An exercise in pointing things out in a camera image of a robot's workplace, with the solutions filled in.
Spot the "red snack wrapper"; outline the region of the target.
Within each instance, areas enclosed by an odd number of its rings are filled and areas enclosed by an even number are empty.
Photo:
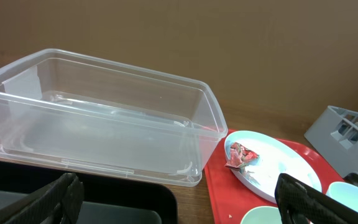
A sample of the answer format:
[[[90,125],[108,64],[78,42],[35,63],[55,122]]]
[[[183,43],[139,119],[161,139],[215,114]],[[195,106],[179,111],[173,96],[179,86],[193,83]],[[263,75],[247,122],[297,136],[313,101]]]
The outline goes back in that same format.
[[[235,142],[230,146],[230,158],[226,162],[225,166],[243,174],[245,167],[251,162],[256,161],[258,158],[259,155],[256,152],[246,148],[238,142]]]

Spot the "grey dishwasher rack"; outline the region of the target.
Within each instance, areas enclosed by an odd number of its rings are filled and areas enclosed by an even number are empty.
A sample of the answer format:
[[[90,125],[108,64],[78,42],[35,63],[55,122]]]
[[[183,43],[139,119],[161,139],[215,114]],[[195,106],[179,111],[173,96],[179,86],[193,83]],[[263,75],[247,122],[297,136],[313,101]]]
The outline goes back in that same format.
[[[358,175],[358,112],[328,106],[305,138],[341,177]]]

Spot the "clear plastic bin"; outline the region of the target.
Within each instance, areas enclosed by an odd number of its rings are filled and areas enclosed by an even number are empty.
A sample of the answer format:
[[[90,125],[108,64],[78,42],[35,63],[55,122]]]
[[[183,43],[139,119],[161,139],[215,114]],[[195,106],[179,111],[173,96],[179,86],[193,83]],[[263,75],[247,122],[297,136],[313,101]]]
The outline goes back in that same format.
[[[60,49],[0,68],[5,149],[196,177],[227,124],[204,82]]]

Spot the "light blue plate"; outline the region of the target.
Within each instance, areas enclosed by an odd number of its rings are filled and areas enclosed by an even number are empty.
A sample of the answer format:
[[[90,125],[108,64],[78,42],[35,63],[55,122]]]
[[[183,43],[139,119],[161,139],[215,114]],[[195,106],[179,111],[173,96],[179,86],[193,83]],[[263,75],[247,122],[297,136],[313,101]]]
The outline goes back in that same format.
[[[252,193],[275,203],[278,176],[286,173],[322,192],[322,185],[314,169],[293,149],[281,141],[254,131],[234,131],[224,142],[226,160],[234,143],[256,152],[259,156],[241,170],[232,173]]]

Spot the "light blue bowl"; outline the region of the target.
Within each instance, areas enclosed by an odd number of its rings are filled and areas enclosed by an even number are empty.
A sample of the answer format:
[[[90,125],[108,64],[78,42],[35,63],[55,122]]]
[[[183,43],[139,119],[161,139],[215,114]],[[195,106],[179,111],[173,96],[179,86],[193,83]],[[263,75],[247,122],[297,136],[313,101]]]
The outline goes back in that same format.
[[[358,187],[345,182],[333,182],[326,192],[328,197],[358,212]]]

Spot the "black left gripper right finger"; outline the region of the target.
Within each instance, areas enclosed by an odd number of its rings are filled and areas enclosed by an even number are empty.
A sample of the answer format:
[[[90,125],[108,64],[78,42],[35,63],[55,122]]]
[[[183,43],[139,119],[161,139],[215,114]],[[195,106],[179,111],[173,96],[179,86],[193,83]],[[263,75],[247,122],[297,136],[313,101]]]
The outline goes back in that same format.
[[[278,176],[275,200],[282,223],[358,224],[358,212],[286,174]]]

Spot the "green bowl with rice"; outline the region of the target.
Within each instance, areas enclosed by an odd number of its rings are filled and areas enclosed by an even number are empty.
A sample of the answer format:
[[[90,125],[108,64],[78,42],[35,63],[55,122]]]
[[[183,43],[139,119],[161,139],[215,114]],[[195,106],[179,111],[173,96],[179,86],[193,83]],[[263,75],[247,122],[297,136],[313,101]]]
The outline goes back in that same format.
[[[282,224],[282,219],[277,207],[259,206],[249,210],[241,224]]]

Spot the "red serving tray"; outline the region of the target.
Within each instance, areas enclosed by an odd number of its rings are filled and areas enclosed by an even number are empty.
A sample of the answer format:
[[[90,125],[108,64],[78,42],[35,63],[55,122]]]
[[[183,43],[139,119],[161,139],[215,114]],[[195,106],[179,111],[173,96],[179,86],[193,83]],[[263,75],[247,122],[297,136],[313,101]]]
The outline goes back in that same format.
[[[316,172],[323,193],[333,182],[342,182],[343,178],[328,162],[310,147],[286,139],[278,139],[300,155]],[[206,164],[205,179],[215,223],[240,223],[243,216],[255,207],[277,205],[259,197],[249,190],[230,169],[225,167],[225,139],[220,140]]]

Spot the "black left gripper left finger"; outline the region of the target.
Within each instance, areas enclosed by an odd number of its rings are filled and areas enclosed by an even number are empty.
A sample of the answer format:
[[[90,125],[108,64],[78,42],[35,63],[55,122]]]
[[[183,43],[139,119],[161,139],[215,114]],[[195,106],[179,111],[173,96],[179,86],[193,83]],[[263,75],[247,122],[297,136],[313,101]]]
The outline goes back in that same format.
[[[75,224],[83,200],[83,183],[76,174],[64,173],[57,180],[0,209],[0,223]]]

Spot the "black tray bin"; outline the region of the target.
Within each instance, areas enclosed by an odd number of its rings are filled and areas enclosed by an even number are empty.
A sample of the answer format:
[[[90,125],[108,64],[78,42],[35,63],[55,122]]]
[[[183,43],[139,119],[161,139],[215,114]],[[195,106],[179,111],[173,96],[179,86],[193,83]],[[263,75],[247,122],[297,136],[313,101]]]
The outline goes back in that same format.
[[[0,209],[63,173],[0,161]],[[85,173],[77,176],[85,188],[79,223],[178,223],[177,200],[163,185]]]

